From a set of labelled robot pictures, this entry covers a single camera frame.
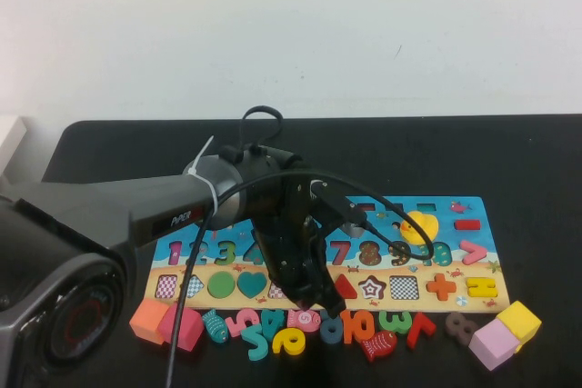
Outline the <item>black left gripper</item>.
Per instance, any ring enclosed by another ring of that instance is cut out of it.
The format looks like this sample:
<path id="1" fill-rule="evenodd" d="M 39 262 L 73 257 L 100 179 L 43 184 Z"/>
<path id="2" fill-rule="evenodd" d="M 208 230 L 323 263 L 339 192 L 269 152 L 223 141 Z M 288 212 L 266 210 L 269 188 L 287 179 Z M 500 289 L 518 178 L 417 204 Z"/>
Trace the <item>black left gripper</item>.
<path id="1" fill-rule="evenodd" d="M 335 318 L 346 309 L 346 302 L 329 271 L 323 272 L 308 182 L 305 176 L 283 179 L 279 200 L 254 217 L 252 224 L 269 277 L 286 291 L 286 298 L 302 311 L 318 303 Z"/>

